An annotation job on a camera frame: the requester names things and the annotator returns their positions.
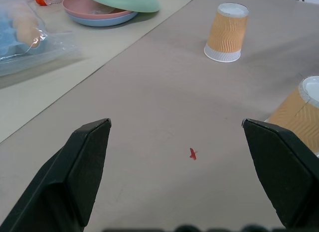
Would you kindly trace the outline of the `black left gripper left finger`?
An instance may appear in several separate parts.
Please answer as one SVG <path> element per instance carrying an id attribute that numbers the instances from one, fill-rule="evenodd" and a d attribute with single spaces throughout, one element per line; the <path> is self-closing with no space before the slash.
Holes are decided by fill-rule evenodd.
<path id="1" fill-rule="evenodd" d="M 75 130 L 38 170 L 0 232 L 83 232 L 103 175 L 111 120 Z"/>

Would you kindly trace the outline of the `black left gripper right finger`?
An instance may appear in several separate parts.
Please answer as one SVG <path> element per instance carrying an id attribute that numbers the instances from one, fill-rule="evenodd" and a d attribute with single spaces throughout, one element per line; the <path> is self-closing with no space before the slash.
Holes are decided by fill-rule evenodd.
<path id="1" fill-rule="evenodd" d="M 244 119 L 255 170 L 287 229 L 319 229 L 319 158 L 290 130 Z"/>

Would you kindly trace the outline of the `orange ribbed paper cup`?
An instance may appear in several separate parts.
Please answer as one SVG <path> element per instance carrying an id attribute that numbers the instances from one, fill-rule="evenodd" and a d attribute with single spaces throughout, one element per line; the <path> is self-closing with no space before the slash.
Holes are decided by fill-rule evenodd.
<path id="1" fill-rule="evenodd" d="M 266 122 L 292 131 L 319 158 L 319 76 L 304 78 Z"/>
<path id="2" fill-rule="evenodd" d="M 248 8 L 242 4 L 220 4 L 204 47 L 204 54 L 217 62 L 230 63 L 238 60 L 241 56 L 248 15 Z"/>

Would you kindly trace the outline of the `clear plastic bag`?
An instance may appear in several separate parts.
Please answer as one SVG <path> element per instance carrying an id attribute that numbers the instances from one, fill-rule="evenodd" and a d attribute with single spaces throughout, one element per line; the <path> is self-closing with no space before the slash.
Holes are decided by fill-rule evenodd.
<path id="1" fill-rule="evenodd" d="M 77 55 L 71 32 L 50 32 L 24 1 L 0 3 L 0 77 Z"/>

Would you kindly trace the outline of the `beige egg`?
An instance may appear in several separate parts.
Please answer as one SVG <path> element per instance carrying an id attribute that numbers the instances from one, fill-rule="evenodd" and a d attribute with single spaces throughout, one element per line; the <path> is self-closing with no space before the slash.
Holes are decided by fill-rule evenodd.
<path id="1" fill-rule="evenodd" d="M 37 47 L 40 43 L 41 32 L 37 23 L 25 21 L 16 27 L 16 37 L 19 42 L 23 42 L 31 47 Z"/>
<path id="2" fill-rule="evenodd" d="M 17 27 L 20 23 L 25 21 L 37 23 L 34 14 L 31 12 L 31 9 L 24 4 L 15 4 L 11 6 L 7 14 L 8 17 L 12 19 L 12 24 L 14 27 Z"/>

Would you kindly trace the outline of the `blue egg tray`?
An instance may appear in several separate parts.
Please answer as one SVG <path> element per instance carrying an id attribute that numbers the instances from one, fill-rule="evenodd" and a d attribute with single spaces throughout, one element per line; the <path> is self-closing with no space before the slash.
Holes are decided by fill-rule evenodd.
<path id="1" fill-rule="evenodd" d="M 0 11 L 0 61 L 21 54 L 25 49 L 25 44 L 17 39 L 12 22 L 7 12 Z"/>

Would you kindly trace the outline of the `blue plastic plate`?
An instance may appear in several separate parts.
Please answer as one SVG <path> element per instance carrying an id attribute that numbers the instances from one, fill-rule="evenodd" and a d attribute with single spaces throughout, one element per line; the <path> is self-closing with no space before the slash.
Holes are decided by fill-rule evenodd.
<path id="1" fill-rule="evenodd" d="M 107 27 L 107 26 L 115 26 L 115 25 L 125 23 L 125 22 L 133 19 L 135 16 L 137 16 L 138 13 L 131 12 L 131 13 L 123 15 L 123 16 L 108 18 L 108 19 L 85 19 L 85 18 L 72 16 L 69 13 L 67 13 L 67 15 L 69 16 L 69 18 L 71 20 L 73 20 L 76 23 L 79 23 L 81 25 L 91 26 L 91 27 Z"/>

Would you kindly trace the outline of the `pink plastic plate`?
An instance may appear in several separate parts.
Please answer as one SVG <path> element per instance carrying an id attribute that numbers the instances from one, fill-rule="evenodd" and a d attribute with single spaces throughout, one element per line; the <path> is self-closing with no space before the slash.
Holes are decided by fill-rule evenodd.
<path id="1" fill-rule="evenodd" d="M 109 19 L 132 13 L 93 0 L 63 0 L 62 6 L 68 14 L 85 19 Z"/>

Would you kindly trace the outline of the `green plastic plate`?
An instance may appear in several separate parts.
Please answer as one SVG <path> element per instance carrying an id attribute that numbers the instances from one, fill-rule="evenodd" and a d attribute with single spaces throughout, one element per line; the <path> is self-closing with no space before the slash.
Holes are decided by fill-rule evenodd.
<path id="1" fill-rule="evenodd" d="M 100 4 L 128 11 L 151 13 L 160 10 L 158 0 L 94 0 Z"/>

